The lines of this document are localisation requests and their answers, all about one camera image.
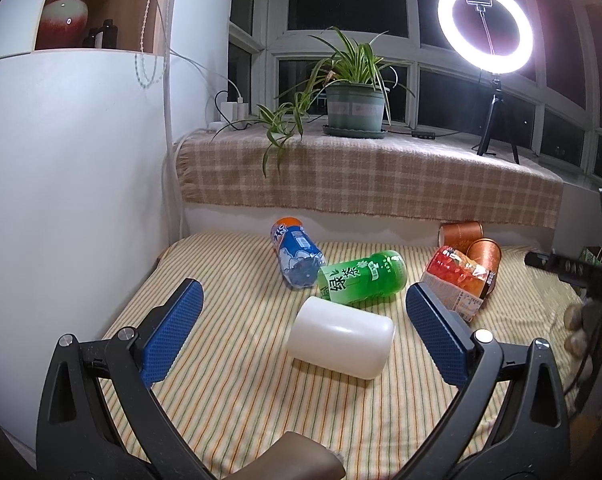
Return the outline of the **brown gold-patterned cup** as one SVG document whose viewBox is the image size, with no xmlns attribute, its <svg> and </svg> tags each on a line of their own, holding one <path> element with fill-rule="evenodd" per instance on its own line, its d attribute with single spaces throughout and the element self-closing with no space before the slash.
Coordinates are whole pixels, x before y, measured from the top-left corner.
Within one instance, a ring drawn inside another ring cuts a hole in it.
<svg viewBox="0 0 602 480">
<path fill-rule="evenodd" d="M 488 288 L 488 295 L 490 295 L 495 287 L 496 277 L 502 261 L 501 246 L 492 238 L 479 238 L 479 240 L 475 240 L 470 244 L 466 255 L 492 273 L 492 280 Z"/>
</svg>

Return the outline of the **white plastic cup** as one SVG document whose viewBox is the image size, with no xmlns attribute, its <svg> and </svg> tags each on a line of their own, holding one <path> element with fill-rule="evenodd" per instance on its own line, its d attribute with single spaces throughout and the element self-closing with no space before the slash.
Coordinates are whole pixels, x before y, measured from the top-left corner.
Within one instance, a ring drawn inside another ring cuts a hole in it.
<svg viewBox="0 0 602 480">
<path fill-rule="evenodd" d="M 394 334 L 388 316 L 312 296 L 292 324 L 286 350 L 292 359 L 372 380 L 389 359 Z"/>
</svg>

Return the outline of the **red orange snack carton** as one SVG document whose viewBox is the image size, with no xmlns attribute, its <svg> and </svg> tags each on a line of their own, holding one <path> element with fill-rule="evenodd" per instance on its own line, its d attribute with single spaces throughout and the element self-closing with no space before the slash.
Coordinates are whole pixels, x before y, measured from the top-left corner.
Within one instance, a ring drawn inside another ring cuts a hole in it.
<svg viewBox="0 0 602 480">
<path fill-rule="evenodd" d="M 470 323 L 492 292 L 495 278 L 494 272 L 459 250 L 442 246 L 430 259 L 420 281 L 447 310 Z"/>
</svg>

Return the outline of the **brown chair back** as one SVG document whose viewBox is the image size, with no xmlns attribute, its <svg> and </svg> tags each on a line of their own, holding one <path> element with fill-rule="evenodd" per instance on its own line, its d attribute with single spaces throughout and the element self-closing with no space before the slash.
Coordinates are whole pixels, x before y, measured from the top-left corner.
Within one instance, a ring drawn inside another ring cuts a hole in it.
<svg viewBox="0 0 602 480">
<path fill-rule="evenodd" d="M 285 432 L 256 460 L 227 476 L 228 480 L 339 480 L 345 476 L 342 460 L 329 448 Z"/>
</svg>

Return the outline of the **green tea bottle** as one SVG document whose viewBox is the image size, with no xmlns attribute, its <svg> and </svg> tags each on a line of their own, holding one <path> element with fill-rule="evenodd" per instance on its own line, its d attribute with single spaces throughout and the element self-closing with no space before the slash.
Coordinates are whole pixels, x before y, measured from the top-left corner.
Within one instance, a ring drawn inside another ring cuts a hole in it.
<svg viewBox="0 0 602 480">
<path fill-rule="evenodd" d="M 347 306 L 395 295 L 406 282 L 406 263 L 395 250 L 322 266 L 317 274 L 319 296 Z"/>
</svg>

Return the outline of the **striped yellow table cloth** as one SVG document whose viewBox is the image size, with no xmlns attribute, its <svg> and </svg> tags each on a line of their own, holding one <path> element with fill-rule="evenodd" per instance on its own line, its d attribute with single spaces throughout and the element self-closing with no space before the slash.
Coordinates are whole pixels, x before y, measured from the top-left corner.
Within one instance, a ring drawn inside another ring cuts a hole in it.
<svg viewBox="0 0 602 480">
<path fill-rule="evenodd" d="M 407 286 L 420 279 L 432 247 L 328 242 L 330 263 L 384 249 L 400 252 L 407 285 L 364 302 L 387 315 L 395 337 L 389 360 L 370 382 L 293 360 L 291 326 L 315 289 L 287 287 L 267 237 L 203 232 L 175 243 L 118 315 L 104 338 L 138 326 L 185 280 L 199 281 L 203 310 L 167 379 L 152 391 L 202 463 L 217 478 L 255 460 L 286 431 L 303 434 L 344 459 L 347 479 L 390 479 L 435 427 L 458 389 L 440 376 L 405 312 Z M 562 382 L 571 380 L 564 313 L 578 296 L 554 274 L 528 268 L 522 246 L 502 248 L 495 289 L 472 328 L 528 346 L 552 346 Z"/>
</svg>

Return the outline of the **blue orange-capped bottle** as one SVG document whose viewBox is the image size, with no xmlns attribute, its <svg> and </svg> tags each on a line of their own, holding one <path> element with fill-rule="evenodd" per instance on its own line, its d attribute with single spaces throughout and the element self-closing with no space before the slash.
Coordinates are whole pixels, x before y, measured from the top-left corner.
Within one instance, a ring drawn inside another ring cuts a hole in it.
<svg viewBox="0 0 602 480">
<path fill-rule="evenodd" d="M 293 217 L 278 219 L 271 229 L 271 241 L 287 284 L 294 289 L 313 287 L 319 269 L 327 262 L 305 232 L 302 222 Z"/>
</svg>

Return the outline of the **brown plaid sill cloth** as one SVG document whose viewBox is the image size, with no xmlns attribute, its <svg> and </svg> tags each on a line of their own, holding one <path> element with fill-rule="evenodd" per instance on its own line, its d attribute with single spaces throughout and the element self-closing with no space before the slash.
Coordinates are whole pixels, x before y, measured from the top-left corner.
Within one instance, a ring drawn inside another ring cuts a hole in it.
<svg viewBox="0 0 602 480">
<path fill-rule="evenodd" d="M 307 129 L 282 151 L 263 129 L 194 133 L 177 160 L 185 202 L 554 228 L 564 182 L 461 139 L 344 139 Z"/>
</svg>

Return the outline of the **white power strip with chargers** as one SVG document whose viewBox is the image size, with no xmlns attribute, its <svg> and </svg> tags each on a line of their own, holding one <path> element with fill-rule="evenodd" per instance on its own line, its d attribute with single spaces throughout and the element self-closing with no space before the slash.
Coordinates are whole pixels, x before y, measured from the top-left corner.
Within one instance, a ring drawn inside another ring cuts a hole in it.
<svg viewBox="0 0 602 480">
<path fill-rule="evenodd" d="M 226 90 L 221 90 L 214 96 L 214 107 L 219 114 L 219 120 L 210 122 L 208 130 L 219 133 L 225 130 L 243 130 L 250 126 L 250 105 L 238 98 L 236 101 L 220 101 L 220 96 L 226 94 Z"/>
</svg>

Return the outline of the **spider plant in green pot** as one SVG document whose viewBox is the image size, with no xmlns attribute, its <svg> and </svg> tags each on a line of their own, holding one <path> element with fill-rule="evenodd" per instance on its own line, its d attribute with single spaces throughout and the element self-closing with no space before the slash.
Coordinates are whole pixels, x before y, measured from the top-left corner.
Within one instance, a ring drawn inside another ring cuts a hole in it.
<svg viewBox="0 0 602 480">
<path fill-rule="evenodd" d="M 322 96 L 326 99 L 324 132 L 346 139 L 383 138 L 383 127 L 392 124 L 390 93 L 401 88 L 411 98 L 416 96 L 402 84 L 394 65 L 376 53 L 380 32 L 359 41 L 335 25 L 328 30 L 335 35 L 333 40 L 324 34 L 312 37 L 329 52 L 314 63 L 310 76 L 285 91 L 286 99 L 277 106 L 254 105 L 253 122 L 264 128 L 267 140 L 262 174 L 267 174 L 272 158 L 281 164 L 291 141 L 304 138 L 311 108 Z"/>
</svg>

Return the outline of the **small black bottle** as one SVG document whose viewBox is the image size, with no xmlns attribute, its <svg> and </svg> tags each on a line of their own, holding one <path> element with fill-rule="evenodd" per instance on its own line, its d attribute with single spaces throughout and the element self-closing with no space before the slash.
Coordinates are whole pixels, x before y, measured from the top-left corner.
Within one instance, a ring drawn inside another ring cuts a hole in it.
<svg viewBox="0 0 602 480">
<path fill-rule="evenodd" d="M 82 46 L 95 49 L 116 49 L 118 47 L 118 27 L 112 20 L 104 20 L 100 27 L 88 30 Z"/>
</svg>

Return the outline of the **red white ceramic vase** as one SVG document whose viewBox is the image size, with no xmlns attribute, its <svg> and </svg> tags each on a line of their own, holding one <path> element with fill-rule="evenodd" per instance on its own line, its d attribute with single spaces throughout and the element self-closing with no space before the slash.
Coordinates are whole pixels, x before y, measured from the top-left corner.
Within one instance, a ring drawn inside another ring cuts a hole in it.
<svg viewBox="0 0 602 480">
<path fill-rule="evenodd" d="M 84 0 L 46 0 L 38 25 L 36 50 L 78 47 L 88 22 Z"/>
</svg>

